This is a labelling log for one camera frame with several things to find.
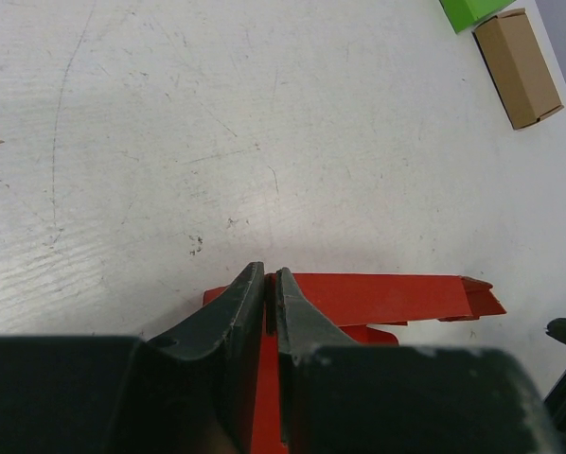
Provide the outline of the red paper box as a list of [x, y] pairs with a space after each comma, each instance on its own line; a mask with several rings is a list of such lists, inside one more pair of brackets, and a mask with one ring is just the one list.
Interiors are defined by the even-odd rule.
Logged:
[[[353, 340], [398, 345], [395, 335], [373, 324], [474, 321], [504, 315], [492, 285], [464, 276], [296, 273], [304, 296]], [[286, 453], [280, 441], [281, 398], [277, 340], [262, 330], [258, 357], [251, 453]]]

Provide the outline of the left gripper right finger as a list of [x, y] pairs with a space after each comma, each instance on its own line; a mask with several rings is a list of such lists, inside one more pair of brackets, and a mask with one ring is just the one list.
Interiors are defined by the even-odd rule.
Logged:
[[539, 394], [491, 348], [364, 345], [275, 284], [282, 437], [292, 453], [558, 453]]

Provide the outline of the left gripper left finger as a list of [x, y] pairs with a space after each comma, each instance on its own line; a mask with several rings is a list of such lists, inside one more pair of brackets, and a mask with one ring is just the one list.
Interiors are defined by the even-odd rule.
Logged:
[[166, 332], [0, 336], [0, 453], [247, 453], [265, 274]]

